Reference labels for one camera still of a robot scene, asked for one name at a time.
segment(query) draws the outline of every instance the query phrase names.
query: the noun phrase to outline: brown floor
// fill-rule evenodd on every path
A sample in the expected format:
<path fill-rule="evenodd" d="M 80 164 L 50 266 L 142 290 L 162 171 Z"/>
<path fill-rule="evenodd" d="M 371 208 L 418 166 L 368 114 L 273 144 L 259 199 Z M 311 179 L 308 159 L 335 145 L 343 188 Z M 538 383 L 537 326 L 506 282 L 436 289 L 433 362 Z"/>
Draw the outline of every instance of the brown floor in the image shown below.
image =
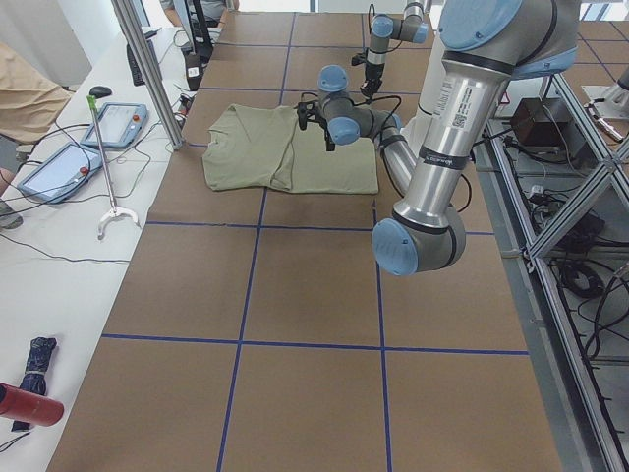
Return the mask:
<path fill-rule="evenodd" d="M 611 81 L 591 44 L 611 27 L 584 29 L 572 74 Z M 380 165 L 376 196 L 205 186 L 228 104 L 295 104 L 366 34 L 360 15 L 230 20 L 50 471 L 561 470 L 474 168 L 462 260 L 408 278 L 372 258 L 396 200 Z M 405 120 L 428 57 L 387 62 Z"/>

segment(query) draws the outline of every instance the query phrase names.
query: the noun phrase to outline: red cup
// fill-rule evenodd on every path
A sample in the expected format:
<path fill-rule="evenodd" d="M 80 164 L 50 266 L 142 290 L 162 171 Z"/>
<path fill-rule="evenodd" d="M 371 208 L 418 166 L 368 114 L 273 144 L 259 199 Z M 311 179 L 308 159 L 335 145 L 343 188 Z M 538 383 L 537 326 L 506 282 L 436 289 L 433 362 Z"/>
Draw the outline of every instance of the red cup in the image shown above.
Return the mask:
<path fill-rule="evenodd" d="M 39 426 L 51 426 L 63 416 L 63 403 L 0 383 L 0 416 Z"/>

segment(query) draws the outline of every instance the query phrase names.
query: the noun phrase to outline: industrial robot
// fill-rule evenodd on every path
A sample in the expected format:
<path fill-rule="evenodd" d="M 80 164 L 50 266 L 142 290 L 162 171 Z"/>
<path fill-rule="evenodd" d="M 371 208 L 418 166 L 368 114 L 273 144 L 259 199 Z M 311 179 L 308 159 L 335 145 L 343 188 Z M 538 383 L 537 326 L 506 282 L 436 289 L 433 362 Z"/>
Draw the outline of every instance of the industrial robot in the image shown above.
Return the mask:
<path fill-rule="evenodd" d="M 376 15 L 363 63 L 359 106 L 338 65 L 318 77 L 318 99 L 298 106 L 300 127 L 317 122 L 328 150 L 360 137 L 373 140 L 402 200 L 372 233 L 382 268 L 396 275 L 456 263 L 465 228 L 450 203 L 474 142 L 509 81 L 549 76 L 569 68 L 577 51 L 580 0 L 448 0 L 441 14 L 417 116 L 404 130 L 392 112 L 372 109 L 389 49 L 398 39 L 423 42 L 431 1 L 409 1 L 402 20 Z"/>

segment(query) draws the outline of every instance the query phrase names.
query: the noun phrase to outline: person's arm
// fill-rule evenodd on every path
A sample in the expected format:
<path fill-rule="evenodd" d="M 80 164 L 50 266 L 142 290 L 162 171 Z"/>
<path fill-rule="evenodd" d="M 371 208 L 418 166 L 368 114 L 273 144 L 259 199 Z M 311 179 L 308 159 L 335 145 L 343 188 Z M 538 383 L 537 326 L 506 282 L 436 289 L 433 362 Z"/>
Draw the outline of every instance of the person's arm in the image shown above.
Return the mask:
<path fill-rule="evenodd" d="M 164 13 L 166 14 L 166 18 L 173 24 L 174 27 L 180 27 L 182 25 L 179 15 L 177 15 L 177 11 L 174 7 L 164 9 Z"/>

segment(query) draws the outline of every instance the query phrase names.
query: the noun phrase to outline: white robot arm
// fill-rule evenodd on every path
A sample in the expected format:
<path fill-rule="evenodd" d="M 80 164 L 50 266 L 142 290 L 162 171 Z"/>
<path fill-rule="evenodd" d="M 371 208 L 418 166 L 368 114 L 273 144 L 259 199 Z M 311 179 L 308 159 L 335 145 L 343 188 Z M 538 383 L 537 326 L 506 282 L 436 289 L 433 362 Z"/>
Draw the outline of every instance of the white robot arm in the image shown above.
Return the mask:
<path fill-rule="evenodd" d="M 448 0 L 438 28 L 445 46 L 445 77 L 439 90 L 423 90 L 436 94 L 437 101 L 420 146 L 409 146 L 397 117 L 355 107 L 345 91 L 342 68 L 323 68 L 319 123 L 338 145 L 358 137 L 373 139 L 404 195 L 392 217 L 373 230 L 373 251 L 382 268 L 409 275 L 450 266 L 460 258 L 465 229 L 450 200 L 474 142 L 510 80 L 551 75 L 572 65 L 580 5 L 579 0 Z M 395 31 L 388 17 L 374 18 L 366 84 L 373 77 L 370 65 L 384 64 Z M 362 88 L 368 98 L 372 89 Z"/>

